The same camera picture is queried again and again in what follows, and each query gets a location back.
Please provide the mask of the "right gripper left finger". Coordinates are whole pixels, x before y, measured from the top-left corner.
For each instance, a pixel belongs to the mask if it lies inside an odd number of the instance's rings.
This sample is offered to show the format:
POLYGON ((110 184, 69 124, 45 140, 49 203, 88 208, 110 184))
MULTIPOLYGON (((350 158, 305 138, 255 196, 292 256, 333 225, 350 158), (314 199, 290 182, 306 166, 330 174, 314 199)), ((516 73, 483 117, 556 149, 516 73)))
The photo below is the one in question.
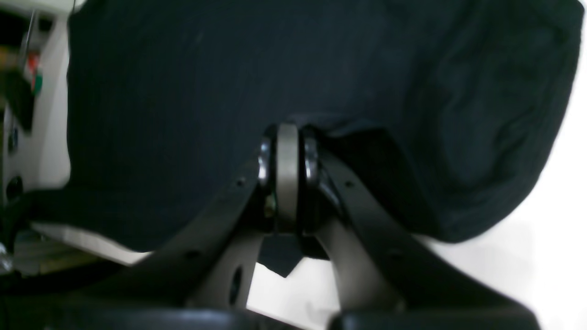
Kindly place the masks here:
POLYGON ((264 236, 289 232, 289 124, 165 247, 87 294, 79 321, 254 321, 248 291, 264 236))

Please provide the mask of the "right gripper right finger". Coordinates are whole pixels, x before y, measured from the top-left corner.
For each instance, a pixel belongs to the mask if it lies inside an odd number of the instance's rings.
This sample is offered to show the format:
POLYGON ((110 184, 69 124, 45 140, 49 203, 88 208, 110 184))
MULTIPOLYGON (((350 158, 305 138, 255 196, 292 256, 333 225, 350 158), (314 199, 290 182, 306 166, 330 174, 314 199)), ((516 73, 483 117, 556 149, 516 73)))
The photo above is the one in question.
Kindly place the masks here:
POLYGON ((332 262, 340 317, 532 316, 414 239, 314 130, 295 133, 304 202, 296 223, 332 262))

